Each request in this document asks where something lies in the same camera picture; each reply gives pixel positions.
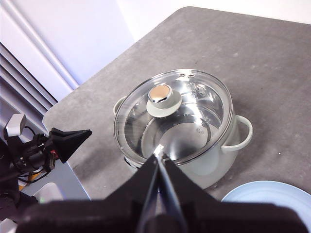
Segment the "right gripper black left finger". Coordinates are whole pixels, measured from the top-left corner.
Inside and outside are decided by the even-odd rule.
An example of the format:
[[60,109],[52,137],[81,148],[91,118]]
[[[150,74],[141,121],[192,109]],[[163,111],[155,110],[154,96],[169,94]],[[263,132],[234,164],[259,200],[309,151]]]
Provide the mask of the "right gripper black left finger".
[[157,159],[151,156],[105,199],[51,201],[26,210],[18,233],[132,233],[152,187]]

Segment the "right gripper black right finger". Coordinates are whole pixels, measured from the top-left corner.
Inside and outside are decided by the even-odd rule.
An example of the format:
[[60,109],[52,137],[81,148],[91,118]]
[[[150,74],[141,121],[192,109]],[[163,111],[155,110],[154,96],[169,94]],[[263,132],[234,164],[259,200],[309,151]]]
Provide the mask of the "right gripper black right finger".
[[303,233],[305,224],[287,207],[220,202],[192,182],[164,152],[155,149],[166,211],[155,217],[157,233]]

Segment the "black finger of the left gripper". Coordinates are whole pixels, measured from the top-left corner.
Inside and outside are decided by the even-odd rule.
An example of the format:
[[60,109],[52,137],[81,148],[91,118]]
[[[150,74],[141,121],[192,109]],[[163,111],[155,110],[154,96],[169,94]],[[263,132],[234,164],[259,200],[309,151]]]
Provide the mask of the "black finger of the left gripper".
[[87,129],[87,130],[78,130],[78,131],[62,131],[57,128],[52,128],[50,131],[50,136],[52,135],[61,136],[61,137],[70,136],[70,135],[82,135],[82,136],[90,137],[91,130]]
[[92,132],[50,132],[48,152],[66,163],[91,135]]

